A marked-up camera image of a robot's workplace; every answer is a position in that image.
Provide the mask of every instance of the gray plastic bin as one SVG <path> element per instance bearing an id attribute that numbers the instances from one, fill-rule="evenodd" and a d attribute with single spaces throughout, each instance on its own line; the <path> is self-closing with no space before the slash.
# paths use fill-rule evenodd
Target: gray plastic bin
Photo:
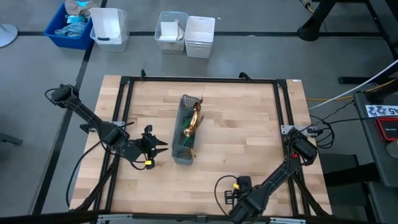
<path id="1" fill-rule="evenodd" d="M 188 95 L 183 95 L 181 97 L 180 104 L 178 106 L 177 119 L 175 120 L 174 138 L 172 144 L 172 157 L 178 164 L 192 165 L 193 155 L 190 152 L 190 148 L 188 146 L 182 145 L 186 138 L 183 133 L 185 128 L 185 126 L 183 126 L 183 122 L 184 118 L 189 119 L 193 116 L 193 105 L 199 101 L 200 99 Z M 197 132 L 193 134 L 191 137 L 192 142 L 189 144 L 192 146 L 193 150 L 195 150 L 196 135 Z"/>
<path id="2" fill-rule="evenodd" d="M 160 28 L 160 22 L 175 22 L 178 21 L 181 29 L 185 32 L 188 21 L 188 14 L 184 12 L 173 12 L 173 11 L 164 11 L 160 13 L 159 20 L 157 21 L 156 30 L 155 30 L 155 40 L 159 45 L 159 49 L 162 53 L 167 54 L 183 54 L 184 53 L 184 40 L 185 35 L 182 40 L 174 40 L 174 41 L 164 41 L 159 40 L 159 37 L 162 35 L 162 30 Z"/>

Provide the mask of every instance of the blue bin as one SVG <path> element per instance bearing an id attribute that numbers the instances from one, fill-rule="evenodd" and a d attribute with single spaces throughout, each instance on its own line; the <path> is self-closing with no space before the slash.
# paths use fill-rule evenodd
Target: blue bin
<path id="1" fill-rule="evenodd" d="M 49 37 L 58 47 L 86 50 L 93 42 L 90 37 L 93 21 L 91 21 L 91 18 L 88 20 L 86 28 L 79 37 L 55 35 L 55 30 L 62 29 L 65 26 L 65 15 L 67 15 L 67 10 L 65 9 L 65 3 L 62 3 L 50 24 L 45 28 L 44 36 Z"/>

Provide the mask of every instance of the gold object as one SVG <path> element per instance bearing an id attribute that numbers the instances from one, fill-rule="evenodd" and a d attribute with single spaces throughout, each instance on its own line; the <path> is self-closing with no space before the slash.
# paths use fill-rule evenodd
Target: gold object
<path id="1" fill-rule="evenodd" d="M 184 135 L 186 137 L 190 137 L 193 133 L 195 133 L 196 129 L 199 127 L 200 123 L 203 121 L 203 116 L 199 118 L 200 116 L 200 110 L 201 110 L 201 104 L 203 103 L 203 97 L 199 102 L 196 102 L 193 105 L 193 116 L 191 123 L 189 124 L 189 127 L 184 129 Z"/>

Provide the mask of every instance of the sticker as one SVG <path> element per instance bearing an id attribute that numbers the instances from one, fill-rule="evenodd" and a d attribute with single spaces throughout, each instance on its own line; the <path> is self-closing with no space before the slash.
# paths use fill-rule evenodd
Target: sticker
<path id="1" fill-rule="evenodd" d="M 365 105 L 370 118 L 377 116 L 398 116 L 398 106 Z"/>

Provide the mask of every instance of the white storage bin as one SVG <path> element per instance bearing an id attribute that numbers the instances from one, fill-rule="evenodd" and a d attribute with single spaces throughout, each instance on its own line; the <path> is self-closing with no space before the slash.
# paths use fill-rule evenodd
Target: white storage bin
<path id="1" fill-rule="evenodd" d="M 216 19 L 212 17 L 190 16 L 187 22 L 185 40 L 188 42 L 213 43 Z"/>
<path id="2" fill-rule="evenodd" d="M 91 8 L 93 29 L 90 37 L 108 52 L 123 52 L 129 40 L 127 12 L 111 8 Z"/>
<path id="3" fill-rule="evenodd" d="M 155 30 L 155 40 L 162 53 L 183 54 L 185 35 L 181 40 L 160 40 L 162 36 L 161 22 L 178 22 L 180 28 L 185 32 L 188 14 L 184 12 L 164 11 L 160 13 Z"/>
<path id="4" fill-rule="evenodd" d="M 197 46 L 185 44 L 188 57 L 210 58 L 212 46 Z"/>

